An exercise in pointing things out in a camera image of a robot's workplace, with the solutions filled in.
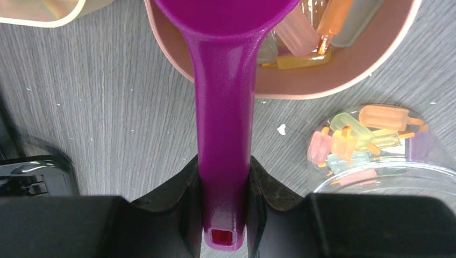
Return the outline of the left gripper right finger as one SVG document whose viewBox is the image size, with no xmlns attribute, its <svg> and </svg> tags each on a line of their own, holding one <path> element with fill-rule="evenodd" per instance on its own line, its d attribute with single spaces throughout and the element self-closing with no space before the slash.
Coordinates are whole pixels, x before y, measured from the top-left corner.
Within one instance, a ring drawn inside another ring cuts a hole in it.
<svg viewBox="0 0 456 258">
<path fill-rule="evenodd" d="M 455 257 L 455 214 L 424 196 L 302 197 L 252 158 L 250 257 Z"/>
</svg>

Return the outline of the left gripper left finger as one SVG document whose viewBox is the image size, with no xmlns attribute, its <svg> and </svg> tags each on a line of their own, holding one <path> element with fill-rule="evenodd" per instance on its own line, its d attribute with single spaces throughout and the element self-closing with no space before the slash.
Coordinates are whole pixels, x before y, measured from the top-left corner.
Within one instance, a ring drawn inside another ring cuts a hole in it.
<svg viewBox="0 0 456 258">
<path fill-rule="evenodd" d="M 1 257 L 199 257 L 198 159 L 144 196 L 1 198 Z"/>
</svg>

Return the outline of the magenta plastic scoop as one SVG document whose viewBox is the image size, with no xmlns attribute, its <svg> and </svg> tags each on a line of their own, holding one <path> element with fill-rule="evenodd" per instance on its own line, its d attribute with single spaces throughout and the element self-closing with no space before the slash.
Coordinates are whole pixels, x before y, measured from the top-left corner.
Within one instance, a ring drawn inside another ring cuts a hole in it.
<svg viewBox="0 0 456 258">
<path fill-rule="evenodd" d="M 257 53 L 296 1 L 157 1 L 193 64 L 198 173 L 206 244 L 244 241 Z"/>
</svg>

